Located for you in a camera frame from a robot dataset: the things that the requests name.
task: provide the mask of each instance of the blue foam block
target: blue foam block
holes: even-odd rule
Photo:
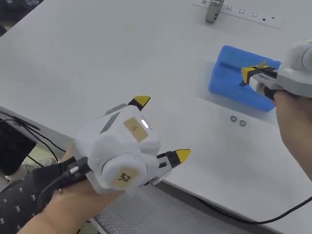
[[[268,66],[279,68],[281,62],[225,45],[219,54],[209,84],[209,91],[268,112],[274,108],[271,101],[257,94],[242,82],[241,68],[255,66],[263,61]]]

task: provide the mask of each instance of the human hand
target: human hand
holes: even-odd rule
[[[312,99],[276,92],[276,116],[285,146],[312,180]]]
[[[72,157],[68,149],[62,161]],[[118,198],[122,192],[97,194],[88,180],[62,189],[61,193],[55,192],[43,214],[56,218],[59,225],[70,226],[78,229],[88,219],[99,214],[106,206]]]

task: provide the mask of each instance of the power outlet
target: power outlet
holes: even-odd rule
[[[208,8],[209,2],[210,0],[192,0],[193,5],[203,8]],[[277,16],[270,16],[266,13],[251,11],[244,7],[233,6],[231,4],[227,4],[227,1],[224,1],[220,13],[256,22],[258,24],[263,24],[272,28],[282,28],[281,19],[279,19]]]

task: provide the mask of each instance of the number sticker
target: number sticker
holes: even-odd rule
[[[138,174],[139,171],[137,169],[123,167],[111,182],[111,186],[116,189],[126,190],[127,187],[136,179]]]

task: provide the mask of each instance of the table surface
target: table surface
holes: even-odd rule
[[[283,29],[224,14],[209,25],[189,0],[46,0],[0,39],[0,106],[74,137],[107,109],[150,95],[144,114],[163,150],[192,149],[166,182],[251,219],[273,218],[309,197],[312,184],[283,146],[274,111],[207,86],[223,45],[282,60],[310,37],[312,2],[233,3],[281,16]],[[311,233],[311,212],[307,205],[268,227]]]

